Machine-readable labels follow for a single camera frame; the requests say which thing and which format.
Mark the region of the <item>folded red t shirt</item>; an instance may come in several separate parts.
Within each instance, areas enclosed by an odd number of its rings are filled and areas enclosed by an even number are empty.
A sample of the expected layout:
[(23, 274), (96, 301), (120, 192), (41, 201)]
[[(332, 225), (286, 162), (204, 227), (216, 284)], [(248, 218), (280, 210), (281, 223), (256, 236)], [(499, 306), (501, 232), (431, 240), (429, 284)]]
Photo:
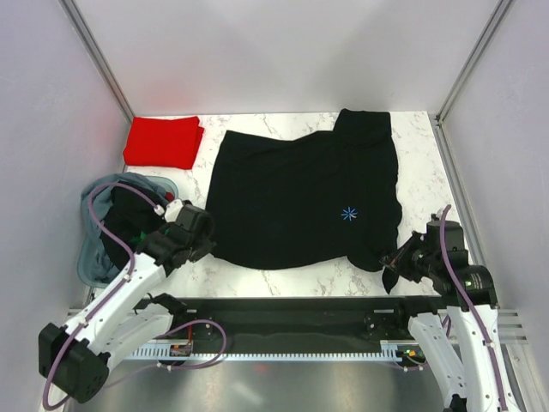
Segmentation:
[(134, 118), (123, 151), (132, 167), (173, 167), (190, 170), (204, 128), (197, 116), (178, 119)]

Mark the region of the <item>black t shirt in basket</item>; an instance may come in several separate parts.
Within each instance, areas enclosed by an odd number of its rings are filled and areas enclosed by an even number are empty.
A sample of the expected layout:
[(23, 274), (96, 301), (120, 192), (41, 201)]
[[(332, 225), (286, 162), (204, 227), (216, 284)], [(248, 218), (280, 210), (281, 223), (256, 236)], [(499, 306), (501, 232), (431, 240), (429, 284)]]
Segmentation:
[[(161, 206), (167, 205), (167, 200), (163, 196), (153, 194), (147, 189), (138, 189), (153, 203)], [(162, 217), (154, 212), (154, 206), (151, 206), (145, 199), (129, 191), (128, 189), (114, 186), (111, 190), (112, 206), (108, 209), (104, 218), (101, 218), (104, 226), (114, 235), (120, 238), (133, 252), (136, 246), (130, 243), (132, 236), (136, 236), (140, 232), (146, 235), (156, 231), (164, 223)], [(106, 249), (108, 257), (114, 263), (118, 270), (124, 268), (129, 262), (129, 256), (122, 246), (117, 244), (106, 234), (101, 234), (100, 239)]]

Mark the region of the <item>green garment in basket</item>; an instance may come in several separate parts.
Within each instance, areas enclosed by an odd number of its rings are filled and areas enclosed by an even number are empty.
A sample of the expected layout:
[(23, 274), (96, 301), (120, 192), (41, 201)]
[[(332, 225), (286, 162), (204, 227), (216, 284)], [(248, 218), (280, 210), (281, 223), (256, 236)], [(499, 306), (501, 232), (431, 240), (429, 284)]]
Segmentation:
[(147, 235), (144, 232), (140, 232), (136, 236), (131, 237), (130, 243), (134, 246), (137, 246), (146, 238), (146, 236)]

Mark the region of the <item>right aluminium frame post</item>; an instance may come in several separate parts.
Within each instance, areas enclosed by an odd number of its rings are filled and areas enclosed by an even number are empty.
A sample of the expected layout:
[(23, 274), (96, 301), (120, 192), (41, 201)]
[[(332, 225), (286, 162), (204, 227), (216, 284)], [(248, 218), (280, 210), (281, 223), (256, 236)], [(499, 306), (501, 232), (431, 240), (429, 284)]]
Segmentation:
[(514, 0), (498, 0), (494, 10), (491, 12), (486, 24), (484, 25), (478, 39), (475, 41), (471, 52), (462, 66), (457, 78), (455, 79), (452, 87), (450, 88), (447, 96), (445, 97), (441, 108), (434, 116), (436, 125), (441, 128), (446, 118), (450, 115), (455, 103), (462, 94), (469, 79), (473, 75), (480, 60), (486, 54), (488, 47), (494, 39), (500, 26), (510, 9), (515, 4)]

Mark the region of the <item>aluminium frame post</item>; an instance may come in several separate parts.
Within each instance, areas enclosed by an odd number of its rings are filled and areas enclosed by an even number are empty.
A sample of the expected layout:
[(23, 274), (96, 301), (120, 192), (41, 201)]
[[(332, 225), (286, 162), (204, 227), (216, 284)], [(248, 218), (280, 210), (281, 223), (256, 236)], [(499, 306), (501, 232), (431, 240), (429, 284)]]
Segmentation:
[(109, 88), (112, 97), (118, 104), (121, 112), (127, 121), (131, 122), (135, 116), (134, 111), (130, 107), (130, 103), (124, 95), (124, 92), (108, 64), (106, 57), (100, 45), (97, 42), (94, 34), (87, 24), (86, 19), (74, 0), (59, 0), (58, 1), (63, 8), (63, 11), (68, 16), (73, 28), (77, 32), (82, 44), (86, 48), (88, 56), (92, 59), (96, 69), (100, 73), (100, 76), (104, 80), (106, 86)]
[(514, 0), (498, 0), (494, 10), (491, 12), (486, 24), (484, 25), (478, 39), (475, 41), (471, 52), (462, 66), (457, 78), (455, 79), (452, 87), (450, 88), (447, 96), (445, 97), (441, 108), (434, 116), (436, 125), (441, 128), (446, 118), (450, 115), (455, 103), (462, 94), (469, 79), (473, 75), (480, 60), (486, 54), (488, 47), (494, 39), (500, 26), (510, 9), (515, 4)]

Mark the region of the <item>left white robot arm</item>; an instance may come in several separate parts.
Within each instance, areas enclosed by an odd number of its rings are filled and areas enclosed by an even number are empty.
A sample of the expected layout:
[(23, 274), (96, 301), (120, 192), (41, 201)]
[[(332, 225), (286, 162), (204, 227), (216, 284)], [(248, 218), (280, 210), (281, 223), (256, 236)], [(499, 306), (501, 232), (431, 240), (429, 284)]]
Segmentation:
[(214, 247), (210, 229), (167, 223), (132, 251), (128, 264), (105, 291), (63, 325), (47, 324), (39, 333), (39, 373), (45, 378), (42, 405), (52, 411), (50, 389), (85, 403), (107, 387), (114, 368), (155, 338), (182, 336), (199, 325), (222, 330), (212, 319), (191, 318), (169, 294), (153, 297), (141, 311), (139, 301), (176, 269), (196, 262)]

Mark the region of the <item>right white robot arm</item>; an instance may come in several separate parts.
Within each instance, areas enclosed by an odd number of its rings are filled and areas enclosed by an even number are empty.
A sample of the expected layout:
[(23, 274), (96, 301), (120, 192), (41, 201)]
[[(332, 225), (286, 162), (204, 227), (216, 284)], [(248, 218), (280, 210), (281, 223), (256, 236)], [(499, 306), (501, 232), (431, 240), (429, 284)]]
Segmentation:
[(430, 222), (384, 257), (383, 286), (428, 278), (442, 297), (458, 345), (443, 336), (437, 310), (425, 302), (393, 316), (395, 332), (413, 337), (425, 354), (447, 411), (517, 411), (498, 334), (498, 299), (490, 271), (468, 262), (463, 229)]

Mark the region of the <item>black t shirt with logo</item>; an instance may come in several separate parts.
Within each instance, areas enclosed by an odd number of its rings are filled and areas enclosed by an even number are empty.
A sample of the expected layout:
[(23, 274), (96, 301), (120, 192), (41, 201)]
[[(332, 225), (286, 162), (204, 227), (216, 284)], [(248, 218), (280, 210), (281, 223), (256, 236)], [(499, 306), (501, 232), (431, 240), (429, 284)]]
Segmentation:
[(331, 130), (291, 141), (229, 130), (206, 202), (213, 255), (255, 270), (345, 258), (379, 271), (397, 248), (397, 180), (386, 112), (344, 109)]

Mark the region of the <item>grey blue t shirt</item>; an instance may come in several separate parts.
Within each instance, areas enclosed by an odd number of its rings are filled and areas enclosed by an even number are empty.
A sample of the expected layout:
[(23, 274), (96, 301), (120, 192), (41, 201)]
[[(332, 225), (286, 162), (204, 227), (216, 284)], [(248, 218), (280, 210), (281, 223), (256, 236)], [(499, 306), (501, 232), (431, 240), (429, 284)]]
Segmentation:
[(108, 209), (112, 206), (110, 197), (112, 187), (114, 187), (113, 184), (121, 183), (110, 183), (97, 186), (90, 195), (88, 200), (89, 211), (96, 223), (97, 221), (102, 221), (101, 218), (106, 216)]

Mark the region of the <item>left aluminium frame post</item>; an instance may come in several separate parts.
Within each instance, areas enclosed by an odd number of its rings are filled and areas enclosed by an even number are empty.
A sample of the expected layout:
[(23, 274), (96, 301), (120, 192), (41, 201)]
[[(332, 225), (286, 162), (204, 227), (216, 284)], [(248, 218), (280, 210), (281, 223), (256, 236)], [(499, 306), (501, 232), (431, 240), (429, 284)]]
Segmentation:
[(82, 44), (86, 48), (88, 56), (92, 59), (96, 69), (100, 73), (100, 76), (104, 80), (106, 86), (109, 88), (112, 97), (118, 104), (121, 112), (127, 121), (131, 122), (135, 116), (134, 111), (130, 107), (130, 103), (124, 95), (124, 92), (108, 64), (106, 57), (100, 45), (97, 42), (94, 34), (87, 24), (86, 19), (74, 0), (59, 0), (58, 1), (63, 8), (63, 11), (68, 16), (73, 28), (77, 32)]

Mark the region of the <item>blue plastic laundry basket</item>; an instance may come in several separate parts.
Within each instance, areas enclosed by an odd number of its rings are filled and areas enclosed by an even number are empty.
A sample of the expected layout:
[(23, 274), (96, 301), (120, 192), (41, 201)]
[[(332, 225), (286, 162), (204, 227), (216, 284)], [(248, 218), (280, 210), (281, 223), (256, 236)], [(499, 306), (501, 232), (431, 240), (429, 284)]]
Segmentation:
[(165, 196), (171, 193), (178, 197), (176, 184), (158, 176), (142, 175), (140, 173), (114, 173), (95, 180), (81, 192), (81, 217), (85, 228), (85, 237), (78, 258), (77, 273), (81, 281), (93, 288), (104, 288), (118, 274), (118, 269), (108, 257), (100, 235), (99, 226), (93, 220), (88, 206), (90, 195), (97, 186), (110, 183), (121, 183), (147, 189), (153, 194)]

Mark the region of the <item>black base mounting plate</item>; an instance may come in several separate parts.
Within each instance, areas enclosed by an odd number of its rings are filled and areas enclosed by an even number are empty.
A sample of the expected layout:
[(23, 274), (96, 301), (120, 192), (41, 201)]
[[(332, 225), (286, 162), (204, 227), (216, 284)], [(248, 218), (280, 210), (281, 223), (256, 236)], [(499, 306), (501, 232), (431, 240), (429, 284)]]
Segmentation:
[(215, 321), (214, 327), (193, 327), (193, 344), (200, 352), (233, 353), (373, 351), (381, 341), (410, 339), (412, 315), (443, 307), (436, 296), (176, 299), (167, 294), (137, 307), (155, 304), (173, 315), (170, 328), (195, 319)]

